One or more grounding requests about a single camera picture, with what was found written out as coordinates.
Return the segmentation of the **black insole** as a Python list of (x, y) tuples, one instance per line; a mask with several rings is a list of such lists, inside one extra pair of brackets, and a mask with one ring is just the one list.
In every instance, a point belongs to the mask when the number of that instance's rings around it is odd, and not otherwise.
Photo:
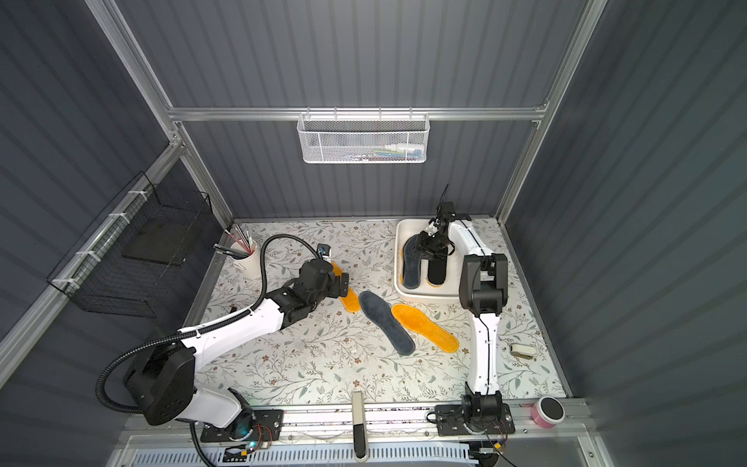
[(427, 280), (433, 287), (441, 287), (447, 279), (447, 258), (430, 259), (427, 268)]

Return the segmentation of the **dark grey insole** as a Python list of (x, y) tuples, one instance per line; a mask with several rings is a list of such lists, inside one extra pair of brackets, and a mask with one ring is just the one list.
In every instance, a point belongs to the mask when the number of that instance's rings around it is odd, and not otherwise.
[(410, 356), (416, 351), (414, 340), (394, 317), (387, 301), (371, 291), (364, 291), (359, 295), (359, 303), (365, 317), (381, 329), (399, 355)]
[(402, 284), (407, 290), (420, 286), (422, 251), (419, 246), (419, 235), (412, 235), (404, 244)]

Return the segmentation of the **yellow fleece insole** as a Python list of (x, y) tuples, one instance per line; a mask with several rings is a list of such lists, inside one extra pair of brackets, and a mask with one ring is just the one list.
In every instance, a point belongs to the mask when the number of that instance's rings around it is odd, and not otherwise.
[[(341, 276), (342, 269), (336, 263), (332, 263), (332, 265), (335, 275)], [(352, 288), (348, 288), (347, 295), (345, 297), (339, 297), (338, 299), (348, 313), (357, 313), (358, 311), (361, 311), (359, 297)]]

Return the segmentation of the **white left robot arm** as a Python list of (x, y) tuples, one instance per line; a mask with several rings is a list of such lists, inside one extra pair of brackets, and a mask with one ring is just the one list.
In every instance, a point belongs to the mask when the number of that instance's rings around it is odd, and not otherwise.
[(138, 354), (124, 385), (145, 420), (153, 426), (173, 420), (199, 421), (226, 430), (234, 440), (254, 434), (254, 410), (237, 390), (196, 381), (196, 372), (218, 357), (268, 334), (283, 330), (312, 313), (327, 298), (348, 294), (349, 275), (333, 264), (312, 259), (299, 276), (266, 293), (256, 309), (243, 309), (207, 325), (182, 330), (183, 338)]

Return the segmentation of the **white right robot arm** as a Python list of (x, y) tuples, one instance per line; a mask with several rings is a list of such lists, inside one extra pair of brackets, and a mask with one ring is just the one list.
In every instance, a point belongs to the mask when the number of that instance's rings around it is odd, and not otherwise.
[(472, 364), (462, 397), (465, 418), (497, 416), (503, 406), (497, 377), (498, 325), (509, 299), (508, 258), (480, 238), (467, 214), (453, 202), (440, 202), (436, 215), (416, 236), (416, 251), (428, 265), (427, 279), (440, 286), (447, 279), (449, 257), (461, 255), (457, 292), (472, 315)]

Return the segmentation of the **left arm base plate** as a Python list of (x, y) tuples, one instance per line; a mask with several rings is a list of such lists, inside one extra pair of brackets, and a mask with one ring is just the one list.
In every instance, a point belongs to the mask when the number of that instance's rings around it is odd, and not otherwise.
[(217, 428), (207, 424), (202, 429), (200, 441), (202, 443), (270, 443), (279, 438), (284, 414), (282, 410), (244, 410), (226, 428)]

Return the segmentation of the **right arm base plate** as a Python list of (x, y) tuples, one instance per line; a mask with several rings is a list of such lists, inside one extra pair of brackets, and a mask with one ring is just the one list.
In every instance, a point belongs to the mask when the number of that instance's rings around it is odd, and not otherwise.
[(437, 405), (426, 414), (426, 420), (437, 426), (441, 437), (490, 435), (507, 437), (516, 433), (515, 420), (508, 404), (499, 412), (466, 416), (461, 405)]

